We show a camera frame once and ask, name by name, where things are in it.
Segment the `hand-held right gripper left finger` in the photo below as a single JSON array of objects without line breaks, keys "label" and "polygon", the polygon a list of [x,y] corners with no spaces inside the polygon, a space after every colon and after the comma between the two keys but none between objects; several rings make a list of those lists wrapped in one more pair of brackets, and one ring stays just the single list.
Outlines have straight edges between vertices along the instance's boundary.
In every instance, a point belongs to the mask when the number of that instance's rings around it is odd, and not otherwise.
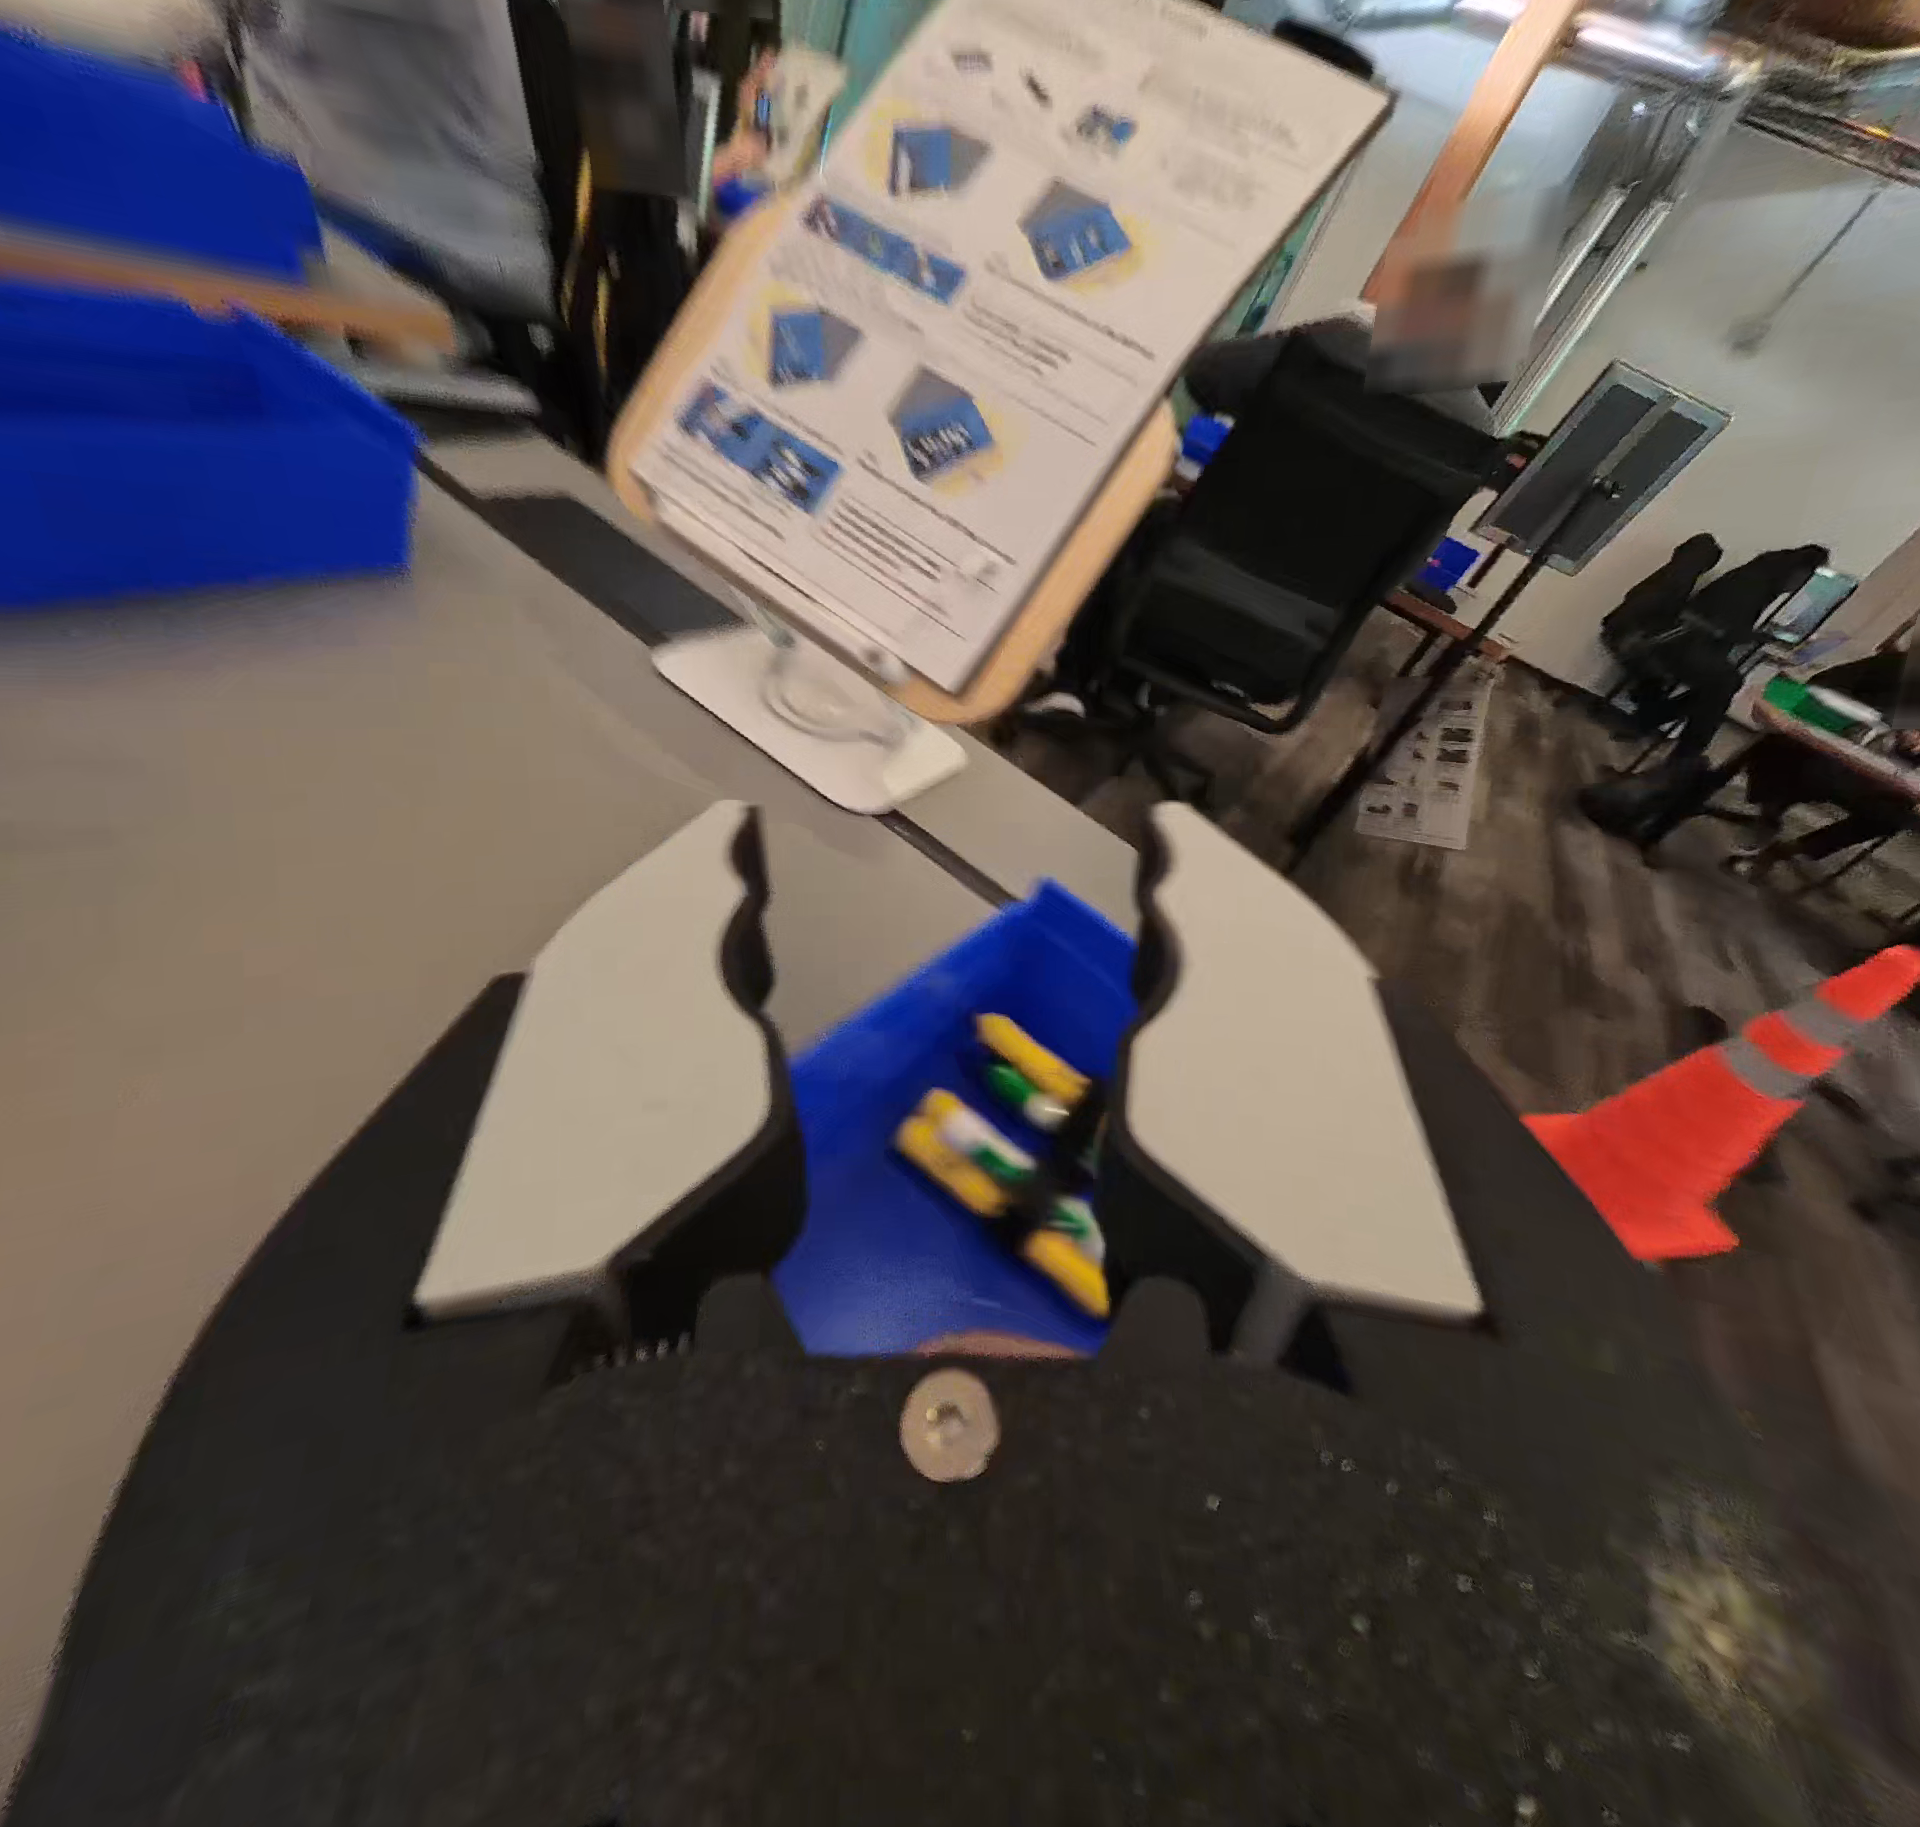
[{"label": "hand-held right gripper left finger", "polygon": [[415,1284],[421,1320],[611,1307],[773,1128],[757,810],[719,798],[532,957]]}]

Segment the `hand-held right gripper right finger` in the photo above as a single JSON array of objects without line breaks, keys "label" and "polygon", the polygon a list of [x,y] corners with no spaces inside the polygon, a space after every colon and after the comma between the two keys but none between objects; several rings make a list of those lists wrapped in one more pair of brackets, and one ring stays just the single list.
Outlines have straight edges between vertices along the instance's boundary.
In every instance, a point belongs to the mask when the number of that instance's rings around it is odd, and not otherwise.
[{"label": "hand-held right gripper right finger", "polygon": [[1135,1019],[1102,1120],[1115,1302],[1186,1286],[1216,1353],[1285,1361],[1315,1311],[1485,1317],[1378,976],[1186,803],[1148,816]]}]

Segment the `small blue bin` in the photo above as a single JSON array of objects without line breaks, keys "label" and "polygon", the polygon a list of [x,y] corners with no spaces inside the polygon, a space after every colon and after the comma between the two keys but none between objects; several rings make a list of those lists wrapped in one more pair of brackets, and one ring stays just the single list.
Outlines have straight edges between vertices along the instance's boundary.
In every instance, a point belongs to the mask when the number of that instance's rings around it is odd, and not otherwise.
[{"label": "small blue bin", "polygon": [[807,1155],[802,1240],[776,1274],[813,1353],[888,1356],[947,1334],[1017,1334],[1071,1353],[1095,1320],[1021,1259],[1003,1224],[951,1203],[893,1153],[929,1088],[949,1088],[1047,1167],[1054,1195],[1098,1188],[1090,1145],[1049,1159],[1065,1109],[976,1042],[974,1018],[1007,1015],[1102,1088],[1135,1019],[1135,936],[1054,881],[867,998],[792,1062]]}]

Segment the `grey desk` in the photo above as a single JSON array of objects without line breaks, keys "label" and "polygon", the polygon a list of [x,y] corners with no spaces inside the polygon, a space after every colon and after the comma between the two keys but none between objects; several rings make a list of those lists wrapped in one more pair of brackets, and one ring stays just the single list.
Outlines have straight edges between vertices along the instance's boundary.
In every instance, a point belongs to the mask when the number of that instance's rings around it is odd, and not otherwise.
[{"label": "grey desk", "polygon": [[647,624],[739,612],[544,441],[432,442],[409,571],[4,620],[2,1756],[205,1315],[418,1054],[716,798],[761,812],[805,1047],[1053,878],[1135,926],[1135,848],[966,740],[840,812],[498,529],[633,542]]}]

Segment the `printed paper sheet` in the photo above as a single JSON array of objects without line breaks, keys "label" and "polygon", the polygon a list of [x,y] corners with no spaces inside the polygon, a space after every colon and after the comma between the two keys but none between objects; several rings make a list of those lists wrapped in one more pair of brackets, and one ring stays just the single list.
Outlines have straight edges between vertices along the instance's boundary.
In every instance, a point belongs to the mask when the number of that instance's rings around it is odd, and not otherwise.
[{"label": "printed paper sheet", "polygon": [[1421,719],[1357,791],[1355,836],[1450,853],[1469,848],[1498,682],[1498,665],[1469,661],[1431,694]]}]

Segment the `orange traffic cone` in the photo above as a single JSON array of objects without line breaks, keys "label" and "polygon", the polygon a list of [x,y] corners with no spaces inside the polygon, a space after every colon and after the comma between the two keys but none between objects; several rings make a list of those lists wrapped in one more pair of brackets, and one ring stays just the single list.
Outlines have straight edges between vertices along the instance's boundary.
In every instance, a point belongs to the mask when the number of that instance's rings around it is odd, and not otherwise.
[{"label": "orange traffic cone", "polygon": [[1918,951],[1887,947],[1589,1109],[1524,1125],[1636,1259],[1735,1253],[1719,1195],[1915,980]]}]

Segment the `black office chair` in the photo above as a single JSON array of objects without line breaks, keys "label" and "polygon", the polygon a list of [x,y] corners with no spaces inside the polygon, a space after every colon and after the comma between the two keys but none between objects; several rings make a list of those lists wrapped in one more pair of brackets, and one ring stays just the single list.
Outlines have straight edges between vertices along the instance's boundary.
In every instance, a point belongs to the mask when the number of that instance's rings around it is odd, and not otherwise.
[{"label": "black office chair", "polygon": [[1017,728],[1090,729],[1115,769],[1204,807],[1214,774],[1174,749],[1175,708],[1298,729],[1357,629],[1512,480],[1512,442],[1436,418],[1376,421],[1274,370],[1190,491],[1156,496],[1074,617]]}]

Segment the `wooden clipboard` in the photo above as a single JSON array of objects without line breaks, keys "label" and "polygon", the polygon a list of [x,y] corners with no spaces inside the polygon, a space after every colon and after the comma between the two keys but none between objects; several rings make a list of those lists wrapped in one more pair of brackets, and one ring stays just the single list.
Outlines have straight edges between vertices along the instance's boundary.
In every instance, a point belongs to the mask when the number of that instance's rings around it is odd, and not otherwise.
[{"label": "wooden clipboard", "polygon": [[639,454],[676,414],[706,346],[732,318],[732,309],[761,269],[769,244],[778,243],[785,221],[798,207],[802,192],[797,186],[780,189],[748,207],[719,238],[611,425],[604,478],[648,537],[682,548],[697,570],[716,575],[740,598],[744,609],[769,613],[780,628],[872,682],[898,708],[937,728],[978,729],[1021,704],[1026,685],[1058,653],[1074,617],[1132,537],[1148,504],[1162,491],[1179,450],[1175,418],[1167,404],[1152,408],[1105,486],[1090,497],[1067,541],[1028,587],[1021,612],[1004,621],[999,640],[983,653],[968,685],[963,690],[939,689],[898,660],[887,656],[876,640],[858,636],[840,617],[817,609],[789,587],[773,586],[752,566],[732,566],[706,542],[690,541],[676,521],[662,516],[660,500],[636,468]]}]

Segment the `black chair with jacket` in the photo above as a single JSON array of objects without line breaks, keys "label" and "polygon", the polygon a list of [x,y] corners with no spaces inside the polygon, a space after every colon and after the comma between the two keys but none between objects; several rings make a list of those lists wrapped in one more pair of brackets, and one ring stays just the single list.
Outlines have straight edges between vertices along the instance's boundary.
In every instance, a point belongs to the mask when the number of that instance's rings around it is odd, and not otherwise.
[{"label": "black chair with jacket", "polygon": [[1820,542],[1765,550],[1715,575],[1719,542],[1690,536],[1603,613],[1599,640],[1618,666],[1618,690],[1647,732],[1673,729],[1667,760],[1576,793],[1603,834],[1641,840],[1712,773],[1708,749],[1742,682],[1741,661],[1762,620],[1825,570]]}]

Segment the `grey panel on stand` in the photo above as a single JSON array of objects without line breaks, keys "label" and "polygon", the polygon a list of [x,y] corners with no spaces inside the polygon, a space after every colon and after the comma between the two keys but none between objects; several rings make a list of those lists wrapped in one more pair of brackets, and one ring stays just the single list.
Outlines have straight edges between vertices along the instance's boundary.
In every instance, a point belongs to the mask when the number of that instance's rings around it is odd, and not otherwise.
[{"label": "grey panel on stand", "polygon": [[1480,533],[1518,559],[1517,575],[1467,632],[1396,681],[1393,712],[1287,836],[1285,878],[1345,820],[1418,729],[1450,682],[1493,649],[1518,598],[1545,575],[1576,575],[1651,507],[1732,421],[1692,392],[1612,360],[1493,500]]}]

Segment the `large blue bin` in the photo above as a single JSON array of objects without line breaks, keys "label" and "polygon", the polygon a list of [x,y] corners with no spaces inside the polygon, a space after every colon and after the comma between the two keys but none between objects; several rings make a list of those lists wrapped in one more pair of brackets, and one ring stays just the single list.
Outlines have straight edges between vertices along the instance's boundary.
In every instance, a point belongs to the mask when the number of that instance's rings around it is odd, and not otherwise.
[{"label": "large blue bin", "polygon": [[302,280],[322,221],[293,161],[163,72],[2,33],[4,227]]},{"label": "large blue bin", "polygon": [[2,609],[397,575],[417,429],[280,329],[2,289]]}]

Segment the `printed instruction sheet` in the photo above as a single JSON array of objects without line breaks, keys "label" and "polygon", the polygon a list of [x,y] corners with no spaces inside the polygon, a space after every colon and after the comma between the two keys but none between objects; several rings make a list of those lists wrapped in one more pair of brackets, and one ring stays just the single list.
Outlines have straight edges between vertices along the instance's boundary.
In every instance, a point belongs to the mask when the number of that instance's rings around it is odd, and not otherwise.
[{"label": "printed instruction sheet", "polygon": [[735,587],[960,694],[1393,103],[1195,0],[939,0],[619,464]]}]

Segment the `wooden post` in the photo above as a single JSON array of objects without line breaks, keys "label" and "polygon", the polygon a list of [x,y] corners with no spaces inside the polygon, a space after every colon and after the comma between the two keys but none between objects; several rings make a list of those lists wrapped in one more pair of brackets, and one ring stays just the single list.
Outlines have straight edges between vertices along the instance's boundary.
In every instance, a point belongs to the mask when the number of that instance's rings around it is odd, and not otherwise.
[{"label": "wooden post", "polygon": [[1364,302],[1373,309],[1396,302],[1405,296],[1418,261],[1452,254],[1456,230],[1475,184],[1522,111],[1527,91],[1562,51],[1583,6],[1584,0],[1522,0],[1471,87],[1452,132],[1436,149],[1421,189],[1357,293]]}]

